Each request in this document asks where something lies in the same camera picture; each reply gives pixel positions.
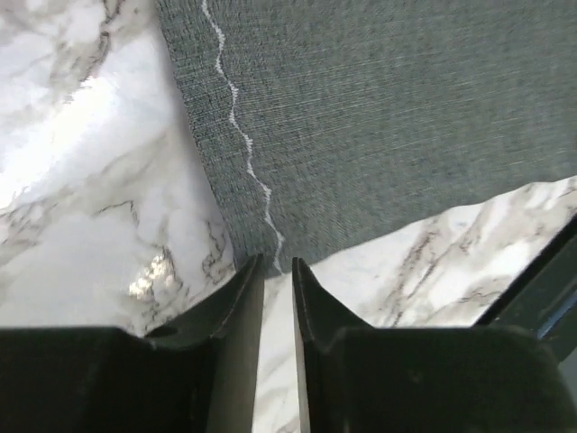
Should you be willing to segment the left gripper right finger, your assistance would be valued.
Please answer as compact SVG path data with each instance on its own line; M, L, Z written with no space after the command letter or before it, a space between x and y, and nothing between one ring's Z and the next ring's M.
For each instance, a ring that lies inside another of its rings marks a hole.
M564 432L568 390L515 327L376 328L292 263L305 432Z

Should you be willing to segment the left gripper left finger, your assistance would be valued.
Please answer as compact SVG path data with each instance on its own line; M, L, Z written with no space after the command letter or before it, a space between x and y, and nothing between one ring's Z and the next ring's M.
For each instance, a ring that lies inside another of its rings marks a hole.
M118 327L5 327L4 432L249 432L264 263L145 336Z

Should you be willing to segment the grey cloth napkin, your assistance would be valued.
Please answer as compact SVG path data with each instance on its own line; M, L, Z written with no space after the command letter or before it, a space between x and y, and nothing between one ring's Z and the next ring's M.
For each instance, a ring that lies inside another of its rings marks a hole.
M576 172L573 1L160 1L236 264Z

